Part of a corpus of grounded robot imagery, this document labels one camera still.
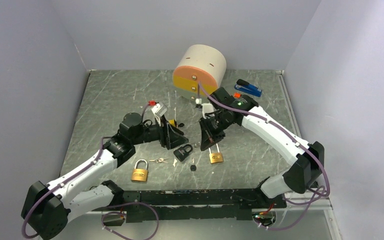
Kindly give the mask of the long shackle brass padlock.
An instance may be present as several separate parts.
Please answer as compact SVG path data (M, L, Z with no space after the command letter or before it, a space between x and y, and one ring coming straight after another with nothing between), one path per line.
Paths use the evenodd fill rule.
M224 161L223 154L220 151L218 144L214 145L215 151L212 150L212 147L208 149L209 152L209 161L211 164L218 164Z

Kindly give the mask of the black head key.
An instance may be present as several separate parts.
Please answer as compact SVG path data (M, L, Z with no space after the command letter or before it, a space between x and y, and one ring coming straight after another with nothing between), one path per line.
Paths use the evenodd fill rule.
M191 160L190 170L192 172L197 170L197 166L195 165L195 159L194 158L192 158L192 160Z

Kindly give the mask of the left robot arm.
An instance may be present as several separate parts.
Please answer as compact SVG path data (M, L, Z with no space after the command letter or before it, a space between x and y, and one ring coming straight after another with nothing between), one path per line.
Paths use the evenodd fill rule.
M126 114L116 134L102 137L98 151L91 158L55 180L33 183L21 210L22 236L50 240L70 221L88 211L100 207L119 209L124 191L113 181L107 180L92 190L85 188L132 158L136 145L159 142L171 150L189 141L163 114L155 114L154 119L155 122L146 124L141 114Z

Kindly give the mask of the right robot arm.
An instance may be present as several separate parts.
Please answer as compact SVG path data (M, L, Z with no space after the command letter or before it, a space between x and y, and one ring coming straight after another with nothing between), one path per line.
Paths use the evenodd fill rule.
M208 97L209 103L201 105L202 151L218 144L226 136L225 130L237 124L256 134L272 146L286 160L288 169L269 177L259 185L255 202L262 208L268 207L275 197L295 192L303 194L317 178L325 174L324 146L315 141L310 143L287 130L274 120L252 97L234 97L223 87Z

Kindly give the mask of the black padlock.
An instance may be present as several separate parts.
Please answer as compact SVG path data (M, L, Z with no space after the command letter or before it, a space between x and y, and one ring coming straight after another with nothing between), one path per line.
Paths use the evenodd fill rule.
M193 146L191 144L186 144L174 150L173 154L178 161L183 162L191 154L192 151Z

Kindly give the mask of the small yellow padlock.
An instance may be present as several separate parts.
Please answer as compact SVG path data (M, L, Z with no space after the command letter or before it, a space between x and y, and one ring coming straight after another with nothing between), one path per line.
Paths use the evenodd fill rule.
M175 119L171 119L171 120L169 120L168 121L168 123L171 125L171 126L173 126L173 127L175 127L175 128L183 128L184 126L185 126L185 124L184 123L182 123L182 122L177 122Z

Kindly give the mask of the short shackle brass padlock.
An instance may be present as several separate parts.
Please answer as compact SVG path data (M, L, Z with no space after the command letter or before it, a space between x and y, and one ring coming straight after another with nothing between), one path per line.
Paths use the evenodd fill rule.
M147 182L149 174L149 164L145 159L139 159L136 161L130 180L133 182Z

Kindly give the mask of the orange black highlighter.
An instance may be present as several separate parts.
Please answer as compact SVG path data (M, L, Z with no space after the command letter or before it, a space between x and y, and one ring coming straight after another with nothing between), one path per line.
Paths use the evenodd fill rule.
M233 94L233 97L236 98L236 99L240 98L241 96L242 95L240 93L238 93L238 92Z

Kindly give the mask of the blue black stapler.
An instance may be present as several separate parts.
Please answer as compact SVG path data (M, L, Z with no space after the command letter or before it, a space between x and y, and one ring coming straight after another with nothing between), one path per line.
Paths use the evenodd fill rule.
M243 93L255 96L255 97L261 97L262 93L263 93L261 88L255 86L255 85L253 85L253 84L251 84L248 81L243 80L243 79L238 79L236 81L234 88L237 91L240 91L240 92L243 92Z

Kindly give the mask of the round mini drawer cabinet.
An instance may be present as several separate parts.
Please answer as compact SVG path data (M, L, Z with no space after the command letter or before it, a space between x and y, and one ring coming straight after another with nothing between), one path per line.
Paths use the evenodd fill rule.
M209 100L204 94L212 94L223 81L227 69L224 55L208 45L190 46L173 71L172 79L176 93L194 102L201 98L203 103Z

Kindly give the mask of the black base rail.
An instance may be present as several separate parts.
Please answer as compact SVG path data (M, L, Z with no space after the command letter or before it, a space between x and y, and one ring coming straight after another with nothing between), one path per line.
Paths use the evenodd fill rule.
M278 195L268 198L254 188L200 190L126 190L100 211L122 211L127 223L155 220L224 219L249 221L258 213L266 216L285 209Z

